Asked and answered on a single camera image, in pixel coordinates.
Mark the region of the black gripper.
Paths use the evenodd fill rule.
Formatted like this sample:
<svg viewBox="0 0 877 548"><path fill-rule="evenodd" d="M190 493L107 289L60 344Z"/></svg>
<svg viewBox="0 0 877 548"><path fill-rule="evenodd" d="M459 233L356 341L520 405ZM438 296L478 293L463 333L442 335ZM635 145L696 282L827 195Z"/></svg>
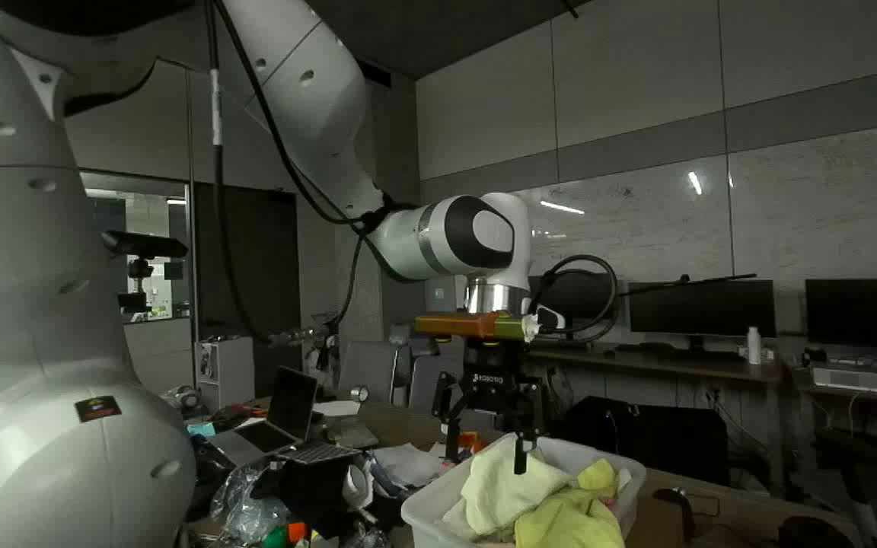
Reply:
<svg viewBox="0 0 877 548"><path fill-rule="evenodd" d="M526 454L546 429L546 382L523 362L523 341L468 338L463 367L438 374L431 414L443 426L443 460L463 460L463 414L490 412L501 433L515 433L515 475L526 473Z"/></svg>

